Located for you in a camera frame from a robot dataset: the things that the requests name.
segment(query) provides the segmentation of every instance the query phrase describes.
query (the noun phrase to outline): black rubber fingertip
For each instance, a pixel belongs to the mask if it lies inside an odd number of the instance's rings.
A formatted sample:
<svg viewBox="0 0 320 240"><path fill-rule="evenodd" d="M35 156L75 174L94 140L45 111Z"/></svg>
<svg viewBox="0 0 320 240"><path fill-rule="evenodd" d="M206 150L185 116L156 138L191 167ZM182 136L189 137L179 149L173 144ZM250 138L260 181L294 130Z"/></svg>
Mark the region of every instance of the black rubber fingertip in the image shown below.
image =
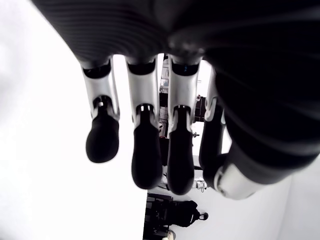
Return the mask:
<svg viewBox="0 0 320 240"><path fill-rule="evenodd" d="M93 163L105 163L113 159L119 148L119 123L106 112L101 112L92 121L86 139L86 154Z"/></svg>
<svg viewBox="0 0 320 240"><path fill-rule="evenodd" d="M221 124L223 108L216 105L211 121L204 121L201 145L199 151L199 164L205 169L210 162L221 154L225 126Z"/></svg>
<svg viewBox="0 0 320 240"><path fill-rule="evenodd" d="M188 110L179 108L177 114L177 127L169 134L167 178L169 189L176 195L184 195L192 188L195 177L193 135L187 130Z"/></svg>
<svg viewBox="0 0 320 240"><path fill-rule="evenodd" d="M158 129L150 123L141 123L133 135L133 181L141 189L153 189L159 185L163 173Z"/></svg>

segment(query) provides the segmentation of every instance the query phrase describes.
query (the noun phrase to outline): robotic hand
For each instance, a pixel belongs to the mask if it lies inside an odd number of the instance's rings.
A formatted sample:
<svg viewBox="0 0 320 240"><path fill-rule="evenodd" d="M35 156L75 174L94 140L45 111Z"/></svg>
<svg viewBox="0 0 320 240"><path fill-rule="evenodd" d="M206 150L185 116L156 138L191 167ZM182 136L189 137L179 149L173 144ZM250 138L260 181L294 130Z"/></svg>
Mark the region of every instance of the robotic hand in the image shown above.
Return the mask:
<svg viewBox="0 0 320 240"><path fill-rule="evenodd" d="M33 0L78 59L91 108L94 163L119 146L113 55L126 57L136 185L162 177L156 55L169 54L168 185L194 182L191 124L201 59L213 69L199 153L205 182L245 199L320 153L320 4L311 0ZM232 138L221 154L222 132Z"/></svg>

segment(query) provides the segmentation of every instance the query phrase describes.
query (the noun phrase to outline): white wall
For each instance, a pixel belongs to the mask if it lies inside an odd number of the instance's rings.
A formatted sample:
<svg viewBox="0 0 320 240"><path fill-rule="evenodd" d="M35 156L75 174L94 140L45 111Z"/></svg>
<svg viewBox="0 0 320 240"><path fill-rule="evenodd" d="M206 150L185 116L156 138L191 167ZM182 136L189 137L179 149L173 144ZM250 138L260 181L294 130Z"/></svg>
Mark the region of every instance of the white wall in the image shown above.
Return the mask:
<svg viewBox="0 0 320 240"><path fill-rule="evenodd" d="M91 118L80 65L30 2L0 6L0 239L140 240L147 191L131 177L124 58L114 59L119 152L94 164L85 152Z"/></svg>
<svg viewBox="0 0 320 240"><path fill-rule="evenodd" d="M320 238L320 159L292 177L278 240Z"/></svg>

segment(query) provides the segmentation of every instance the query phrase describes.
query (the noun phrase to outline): black ribbed surface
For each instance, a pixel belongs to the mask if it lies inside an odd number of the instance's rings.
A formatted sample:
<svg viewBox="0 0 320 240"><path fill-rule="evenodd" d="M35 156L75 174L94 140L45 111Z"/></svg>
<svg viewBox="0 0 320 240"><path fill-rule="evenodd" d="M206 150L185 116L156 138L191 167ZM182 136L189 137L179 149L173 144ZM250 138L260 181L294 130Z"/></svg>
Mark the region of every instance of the black ribbed surface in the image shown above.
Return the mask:
<svg viewBox="0 0 320 240"><path fill-rule="evenodd" d="M165 31L141 16L135 1L33 2L82 62L102 61L112 54L144 57L165 49Z"/></svg>

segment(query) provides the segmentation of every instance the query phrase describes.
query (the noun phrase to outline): black fingertip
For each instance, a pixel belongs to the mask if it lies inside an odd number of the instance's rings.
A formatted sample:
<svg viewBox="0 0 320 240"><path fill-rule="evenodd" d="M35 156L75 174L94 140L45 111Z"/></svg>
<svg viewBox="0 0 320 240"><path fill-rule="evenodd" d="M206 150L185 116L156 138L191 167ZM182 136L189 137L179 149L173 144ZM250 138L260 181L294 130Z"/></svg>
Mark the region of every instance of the black fingertip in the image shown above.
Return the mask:
<svg viewBox="0 0 320 240"><path fill-rule="evenodd" d="M192 154L193 135L187 130L186 109L178 109L178 123L169 134L168 186L176 195L190 191L194 183L195 167Z"/></svg>
<svg viewBox="0 0 320 240"><path fill-rule="evenodd" d="M119 123L106 112L101 112L92 121L86 139L86 154L93 163L105 163L113 159L119 148Z"/></svg>
<svg viewBox="0 0 320 240"><path fill-rule="evenodd" d="M162 161L158 129L150 123L151 111L140 112L140 124L133 132L134 149L131 173L141 189L153 189L162 178Z"/></svg>
<svg viewBox="0 0 320 240"><path fill-rule="evenodd" d="M210 162L221 154L225 125L221 124L223 108L217 104L211 121L204 121L199 164L205 169Z"/></svg>

